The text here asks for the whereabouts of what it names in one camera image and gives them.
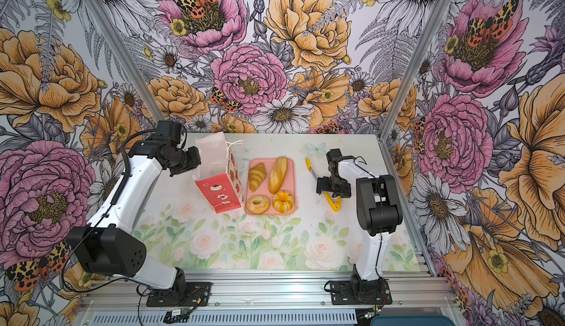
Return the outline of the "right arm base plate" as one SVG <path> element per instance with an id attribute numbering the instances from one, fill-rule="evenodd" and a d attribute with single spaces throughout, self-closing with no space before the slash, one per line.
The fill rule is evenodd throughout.
<path id="1" fill-rule="evenodd" d="M 373 305 L 382 307 L 391 305 L 393 299 L 388 281 L 378 280 L 330 280 L 324 285 L 325 292 L 330 294 L 333 305 Z"/>

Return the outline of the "white red paper gift bag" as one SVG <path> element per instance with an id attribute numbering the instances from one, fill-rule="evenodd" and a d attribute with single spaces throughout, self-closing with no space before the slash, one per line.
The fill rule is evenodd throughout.
<path id="1" fill-rule="evenodd" d="M 231 146 L 224 133 L 196 140 L 201 164 L 193 175 L 194 182 L 216 214 L 243 206 L 243 188 Z"/>

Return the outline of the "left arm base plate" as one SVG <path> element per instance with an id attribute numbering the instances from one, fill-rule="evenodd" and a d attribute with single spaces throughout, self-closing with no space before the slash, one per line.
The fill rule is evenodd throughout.
<path id="1" fill-rule="evenodd" d="M 210 282 L 185 282 L 179 288 L 154 290 L 148 296 L 147 307 L 204 307 L 208 304 L 211 287 Z"/>

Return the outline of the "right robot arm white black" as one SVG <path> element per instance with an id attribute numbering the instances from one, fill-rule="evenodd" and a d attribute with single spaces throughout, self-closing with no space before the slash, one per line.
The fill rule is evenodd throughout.
<path id="1" fill-rule="evenodd" d="M 345 156 L 339 149 L 326 153 L 328 177 L 317 179 L 316 193 L 355 199 L 355 212 L 363 230 L 361 252 L 348 281 L 330 280 L 325 291 L 333 305 L 392 304 L 383 274 L 385 248 L 403 222 L 397 183 L 390 174 L 374 174 L 363 158 Z"/>

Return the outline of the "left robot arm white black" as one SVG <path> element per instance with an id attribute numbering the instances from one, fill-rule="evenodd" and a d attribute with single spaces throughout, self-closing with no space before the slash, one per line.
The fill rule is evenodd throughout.
<path id="1" fill-rule="evenodd" d="M 84 227 L 66 237 L 85 272 L 132 280 L 150 290 L 149 306 L 181 306 L 188 301 L 184 272 L 149 257 L 146 245 L 134 235 L 135 225 L 163 171 L 171 176 L 196 169 L 196 147 L 180 147 L 181 125 L 159 121 L 120 146 L 124 171 L 108 198 Z"/>

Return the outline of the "yellow steel tongs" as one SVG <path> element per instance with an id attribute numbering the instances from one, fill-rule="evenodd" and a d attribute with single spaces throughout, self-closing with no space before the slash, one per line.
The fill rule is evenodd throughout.
<path id="1" fill-rule="evenodd" d="M 318 180 L 319 177 L 317 176 L 317 174 L 315 173 L 315 171 L 313 170 L 312 164 L 310 162 L 309 158 L 305 159 L 305 163 L 307 166 L 308 171 L 312 174 L 313 178 L 315 180 Z M 331 209 L 334 212 L 338 212 L 341 209 L 341 197 L 339 196 L 337 200 L 334 200 L 331 195 L 329 195 L 328 192 L 326 191 L 322 191 L 322 194 L 324 195 L 325 199 L 328 201 L 328 205 L 331 207 Z"/>

